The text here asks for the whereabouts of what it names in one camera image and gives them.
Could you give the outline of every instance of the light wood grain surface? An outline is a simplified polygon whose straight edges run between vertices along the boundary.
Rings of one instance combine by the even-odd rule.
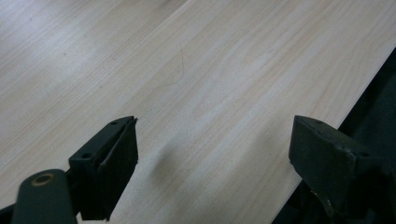
[[[134,115],[110,223],[271,222],[293,116],[338,127],[395,45],[394,0],[0,1],[0,206]]]

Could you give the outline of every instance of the screw hole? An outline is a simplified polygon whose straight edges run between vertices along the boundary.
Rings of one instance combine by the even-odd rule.
[[[84,154],[82,154],[82,156],[81,156],[81,158],[82,159],[88,159],[88,158],[90,158],[91,157],[91,153],[84,153]]]
[[[54,175],[50,174],[50,173],[40,175],[32,180],[32,186],[40,187],[40,186],[46,185],[52,181],[53,177],[54,177]]]

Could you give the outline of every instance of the wooden table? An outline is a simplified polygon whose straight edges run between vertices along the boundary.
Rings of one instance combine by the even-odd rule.
[[[293,116],[338,127],[395,46],[394,0],[3,0],[0,206],[134,115],[110,223],[271,222]]]

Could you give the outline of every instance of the black plastic bracket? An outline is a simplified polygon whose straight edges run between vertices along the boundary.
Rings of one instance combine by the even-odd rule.
[[[394,219],[389,196],[396,185],[376,151],[320,120],[296,116],[289,157],[329,217],[363,218],[371,208]]]
[[[107,124],[69,158],[70,170],[47,170],[25,179],[15,204],[0,210],[0,223],[110,219],[137,165],[135,125],[127,117]]]

